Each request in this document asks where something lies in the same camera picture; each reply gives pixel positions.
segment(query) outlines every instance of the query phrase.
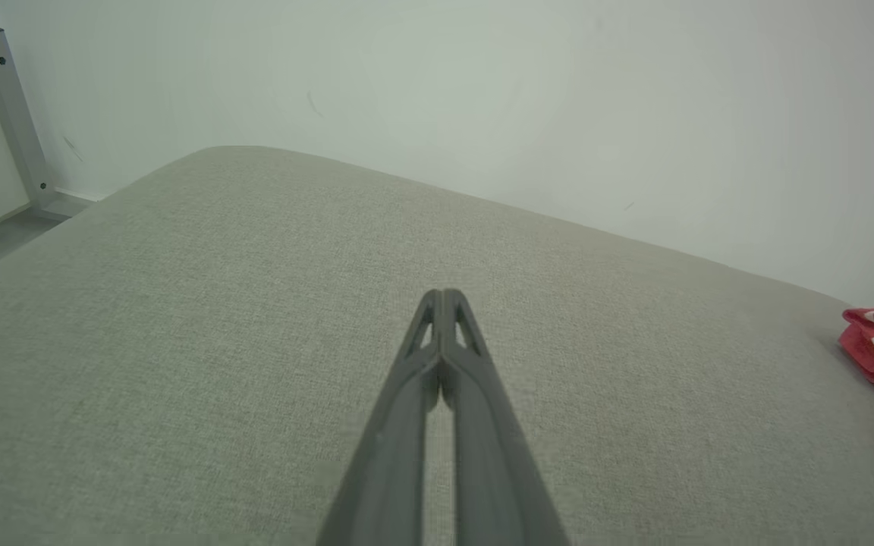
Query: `gray fabric surface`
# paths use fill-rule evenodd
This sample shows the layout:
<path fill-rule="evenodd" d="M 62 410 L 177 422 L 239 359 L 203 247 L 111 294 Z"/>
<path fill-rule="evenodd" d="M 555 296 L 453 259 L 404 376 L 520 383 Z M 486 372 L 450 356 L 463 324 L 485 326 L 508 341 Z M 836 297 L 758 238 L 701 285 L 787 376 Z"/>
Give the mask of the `gray fabric surface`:
<path fill-rule="evenodd" d="M 194 153 L 0 261 L 1 541 L 311 543 L 431 287 L 467 294 L 576 543 L 874 541 L 843 302 L 263 148 Z M 450 412 L 429 424 L 447 544 Z"/>

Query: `mattress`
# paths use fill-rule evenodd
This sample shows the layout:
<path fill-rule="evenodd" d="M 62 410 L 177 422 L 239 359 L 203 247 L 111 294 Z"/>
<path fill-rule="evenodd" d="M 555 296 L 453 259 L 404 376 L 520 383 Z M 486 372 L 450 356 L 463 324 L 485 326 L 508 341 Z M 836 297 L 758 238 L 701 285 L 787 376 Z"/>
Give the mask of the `mattress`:
<path fill-rule="evenodd" d="M 470 301 L 573 543 L 874 541 L 874 387 L 837 346 L 846 303 L 247 146 L 0 261 L 0 539 L 313 543 L 443 287 Z M 423 538 L 447 544 L 450 410 L 427 426 Z"/>

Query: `gray upholstery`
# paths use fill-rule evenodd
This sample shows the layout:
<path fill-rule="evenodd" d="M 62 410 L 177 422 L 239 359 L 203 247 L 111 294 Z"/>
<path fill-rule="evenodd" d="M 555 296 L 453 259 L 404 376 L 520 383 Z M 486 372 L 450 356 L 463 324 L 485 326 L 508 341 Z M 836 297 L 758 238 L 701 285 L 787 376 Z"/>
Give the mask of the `gray upholstery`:
<path fill-rule="evenodd" d="M 431 287 L 468 296 L 573 542 L 874 541 L 845 303 L 264 148 L 194 153 L 0 261 L 3 541 L 313 542 Z M 429 425 L 448 544 L 450 411 Z"/>

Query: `scuff mark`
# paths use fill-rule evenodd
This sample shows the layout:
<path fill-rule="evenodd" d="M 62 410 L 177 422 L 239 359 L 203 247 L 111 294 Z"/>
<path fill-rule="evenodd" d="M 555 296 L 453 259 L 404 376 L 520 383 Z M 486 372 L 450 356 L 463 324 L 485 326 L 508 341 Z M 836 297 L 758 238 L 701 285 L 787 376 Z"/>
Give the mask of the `scuff mark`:
<path fill-rule="evenodd" d="M 316 108 L 316 103 L 313 102 L 313 93 L 312 91 L 306 91 L 306 98 L 309 99 L 309 108 L 312 109 L 320 118 L 325 118 L 325 115 L 322 115 L 322 112 Z"/>
<path fill-rule="evenodd" d="M 73 146 L 73 143 L 70 142 L 70 139 L 63 137 L 63 141 L 66 142 L 66 146 L 70 146 L 70 150 L 73 152 L 73 155 L 76 156 L 76 159 L 79 159 L 80 162 L 83 162 L 83 158 L 80 157 L 80 153 L 76 151 L 76 146 Z"/>

